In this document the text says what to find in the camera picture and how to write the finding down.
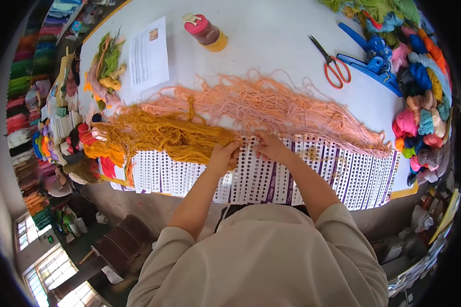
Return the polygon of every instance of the person's right hand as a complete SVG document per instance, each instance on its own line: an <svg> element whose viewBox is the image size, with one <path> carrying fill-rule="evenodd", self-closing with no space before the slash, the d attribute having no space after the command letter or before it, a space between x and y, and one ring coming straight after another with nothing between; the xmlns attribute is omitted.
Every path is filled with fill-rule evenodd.
<svg viewBox="0 0 461 307"><path fill-rule="evenodd" d="M286 164L294 156L294 153L276 136L263 130L255 131L253 134L261 139L259 145L256 146L257 158L261 156L264 161L273 160L281 164Z"/></svg>

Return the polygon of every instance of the light blue yarn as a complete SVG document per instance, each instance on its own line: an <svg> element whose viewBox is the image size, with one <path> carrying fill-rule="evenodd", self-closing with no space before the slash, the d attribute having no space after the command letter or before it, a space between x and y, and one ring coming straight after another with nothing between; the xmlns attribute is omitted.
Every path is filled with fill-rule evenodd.
<svg viewBox="0 0 461 307"><path fill-rule="evenodd" d="M452 104L451 87L449 86L449 81L447 80L446 76L443 74L442 70L439 68L437 63L435 63L434 60L432 60L431 58L428 58L426 54L417 54L415 52L410 52L408 54L408 59L412 63L420 63L423 65L423 67L430 68L434 71L434 73L437 76L437 79L439 79L442 85L443 93L446 95L450 106Z"/></svg>
<svg viewBox="0 0 461 307"><path fill-rule="evenodd" d="M443 121L447 121L449 119L449 100L446 95L443 95L443 100L437 106L437 111L439 111L439 115Z"/></svg>
<svg viewBox="0 0 461 307"><path fill-rule="evenodd" d="M434 133L434 121L432 114L424 108L420 110L420 127L418 127L418 134L421 136Z"/></svg>
<svg viewBox="0 0 461 307"><path fill-rule="evenodd" d="M365 28L369 33L380 33L380 32L393 32L395 27L400 27L403 24L403 20L400 19L394 12L387 13L384 21L382 22L382 27L380 30L376 29L372 24L372 21L367 18L365 23Z"/></svg>

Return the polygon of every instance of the table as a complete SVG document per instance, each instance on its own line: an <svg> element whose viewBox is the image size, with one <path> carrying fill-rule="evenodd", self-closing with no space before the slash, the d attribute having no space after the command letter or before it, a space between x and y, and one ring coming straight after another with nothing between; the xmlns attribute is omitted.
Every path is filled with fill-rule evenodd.
<svg viewBox="0 0 461 307"><path fill-rule="evenodd" d="M203 14L228 37L221 52L206 51L184 30L181 17L185 13ZM126 103L149 98L165 86L180 84L194 88L195 74L214 77L217 73L244 75L252 68L269 74L277 69L287 72L296 85L308 77L326 97L347 105L350 112L369 129L384 130L386 140L394 142L391 123L405 107L403 98L397 97L383 85L360 71L350 69L352 82L342 90L334 89L324 76L324 58L308 35L313 35L331 55L344 53L364 59L365 52L337 24L343 22L362 33L360 25L340 13L332 12L317 0L166 0L148 2L132 0L109 17L84 42L80 53L80 114L85 115L95 102L91 92L84 92L84 73L89 70L101 38L110 31L126 35L119 63L128 64L129 39L149 23L166 16L167 56L170 80L143 92L132 91L127 70L120 78L122 88L117 91ZM287 75L276 73L276 80L289 83ZM209 83L215 84L216 78ZM221 126L231 127L224 119ZM393 191L407 189L410 174L409 159L402 158Z"/></svg>

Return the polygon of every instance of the mustard yellow yarn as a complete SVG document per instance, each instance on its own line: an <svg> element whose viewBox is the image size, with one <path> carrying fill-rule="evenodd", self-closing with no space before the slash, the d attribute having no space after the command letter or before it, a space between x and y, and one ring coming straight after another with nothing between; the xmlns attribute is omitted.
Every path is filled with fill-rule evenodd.
<svg viewBox="0 0 461 307"><path fill-rule="evenodd" d="M227 146L236 135L191 122L192 109L190 104L188 121L181 121L176 119L181 113L157 117L136 105L123 107L110 123L92 123L107 140L84 144L84 152L90 158L110 157L118 167L125 158L130 161L137 151L146 150L165 150L175 161L208 164L215 144Z"/></svg>
<svg viewBox="0 0 461 307"><path fill-rule="evenodd" d="M430 81L432 82L432 94L437 101L441 101L443 98L443 86L437 78L436 74L430 68L427 68L427 74L429 75Z"/></svg>

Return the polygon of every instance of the photo on paper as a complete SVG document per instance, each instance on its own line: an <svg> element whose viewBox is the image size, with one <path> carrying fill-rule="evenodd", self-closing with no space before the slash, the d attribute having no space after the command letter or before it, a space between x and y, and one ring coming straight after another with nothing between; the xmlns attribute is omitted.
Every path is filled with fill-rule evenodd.
<svg viewBox="0 0 461 307"><path fill-rule="evenodd" d="M149 41L156 40L159 37L159 28L153 29L149 32Z"/></svg>

